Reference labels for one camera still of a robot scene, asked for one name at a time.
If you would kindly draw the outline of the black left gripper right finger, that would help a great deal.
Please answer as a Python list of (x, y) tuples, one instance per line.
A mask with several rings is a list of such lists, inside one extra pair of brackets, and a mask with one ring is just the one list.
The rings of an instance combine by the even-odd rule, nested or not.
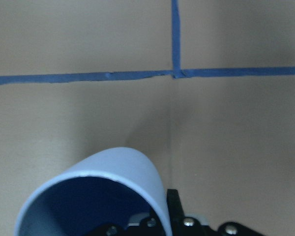
[(167, 206), (174, 236), (260, 236), (261, 233), (237, 222), (226, 222), (212, 229), (200, 219), (185, 215), (178, 190), (167, 190)]

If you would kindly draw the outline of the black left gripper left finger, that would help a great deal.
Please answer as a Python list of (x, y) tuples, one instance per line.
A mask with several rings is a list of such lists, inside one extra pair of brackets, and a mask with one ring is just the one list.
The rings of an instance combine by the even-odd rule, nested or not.
[(162, 225), (157, 216), (147, 212), (129, 218), (126, 227), (105, 223), (87, 233), (88, 236), (161, 236)]

